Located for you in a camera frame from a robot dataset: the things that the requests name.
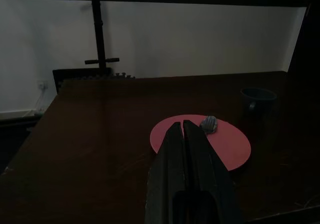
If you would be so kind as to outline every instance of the small gray object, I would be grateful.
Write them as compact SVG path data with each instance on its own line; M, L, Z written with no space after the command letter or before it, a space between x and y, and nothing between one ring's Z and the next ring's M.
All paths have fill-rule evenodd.
M214 116L207 116L200 124L205 134L212 134L217 131L218 121Z

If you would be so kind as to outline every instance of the power outlet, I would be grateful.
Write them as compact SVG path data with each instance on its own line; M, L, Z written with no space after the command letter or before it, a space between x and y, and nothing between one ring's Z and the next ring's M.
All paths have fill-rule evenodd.
M38 80L37 86L38 86L38 89L44 91L48 88L48 81L47 80Z

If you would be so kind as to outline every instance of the red circular plate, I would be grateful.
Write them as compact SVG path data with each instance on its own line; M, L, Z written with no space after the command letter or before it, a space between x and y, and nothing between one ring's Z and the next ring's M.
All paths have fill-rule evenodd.
M204 115L177 115L160 121L150 134L150 143L153 150L156 153L159 151L165 133L173 123L181 122L183 131L184 120L190 120L199 126L205 117ZM218 119L217 131L214 134L207 135L207 138L228 170L240 167L250 156L251 146L247 137L228 122Z

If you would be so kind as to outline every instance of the wooden table surface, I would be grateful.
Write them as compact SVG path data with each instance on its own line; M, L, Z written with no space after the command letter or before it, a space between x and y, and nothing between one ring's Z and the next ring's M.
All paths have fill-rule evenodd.
M278 94L263 120L242 115L249 86ZM284 72L69 81L0 177L1 223L143 223L150 132L180 114L248 137L251 157L231 173L245 220L320 204L318 99Z

